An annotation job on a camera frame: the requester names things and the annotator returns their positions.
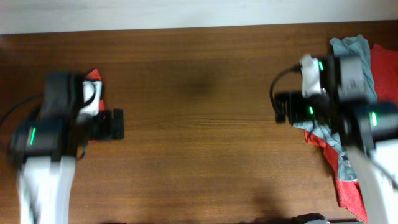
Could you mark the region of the orange printed t-shirt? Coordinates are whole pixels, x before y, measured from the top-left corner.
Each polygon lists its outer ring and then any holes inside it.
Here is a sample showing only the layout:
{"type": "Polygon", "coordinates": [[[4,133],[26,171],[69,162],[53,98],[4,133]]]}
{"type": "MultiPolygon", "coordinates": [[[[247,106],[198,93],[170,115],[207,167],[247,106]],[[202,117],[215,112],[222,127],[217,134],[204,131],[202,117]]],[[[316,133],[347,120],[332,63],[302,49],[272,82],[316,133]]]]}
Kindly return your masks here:
{"type": "Polygon", "coordinates": [[[103,80],[97,69],[92,70],[83,81],[84,107],[79,115],[83,115],[88,125],[88,142],[101,140],[101,122],[106,118],[103,99],[103,80]]]}

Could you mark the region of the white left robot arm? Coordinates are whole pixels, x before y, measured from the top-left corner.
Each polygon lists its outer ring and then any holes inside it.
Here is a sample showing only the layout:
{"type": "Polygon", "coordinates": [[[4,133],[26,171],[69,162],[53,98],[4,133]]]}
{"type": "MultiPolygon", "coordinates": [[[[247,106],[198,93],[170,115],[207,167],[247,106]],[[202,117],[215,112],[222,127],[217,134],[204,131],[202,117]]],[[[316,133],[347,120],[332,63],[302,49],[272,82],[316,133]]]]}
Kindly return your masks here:
{"type": "Polygon", "coordinates": [[[68,223],[76,164],[90,141],[124,138],[124,111],[96,115],[76,108],[44,109],[22,122],[10,142],[17,167],[21,223],[68,223]]]}

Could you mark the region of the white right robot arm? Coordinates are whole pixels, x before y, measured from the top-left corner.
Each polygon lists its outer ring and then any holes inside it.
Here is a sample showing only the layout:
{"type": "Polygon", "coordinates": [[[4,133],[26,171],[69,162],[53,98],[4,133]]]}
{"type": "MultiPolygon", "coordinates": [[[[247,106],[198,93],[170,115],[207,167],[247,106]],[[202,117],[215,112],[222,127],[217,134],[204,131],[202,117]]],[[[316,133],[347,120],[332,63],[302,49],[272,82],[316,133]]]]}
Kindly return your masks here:
{"type": "Polygon", "coordinates": [[[271,94],[277,122],[298,111],[328,121],[357,175],[369,223],[397,223],[397,106],[371,103],[364,95],[298,92],[271,94]]]}

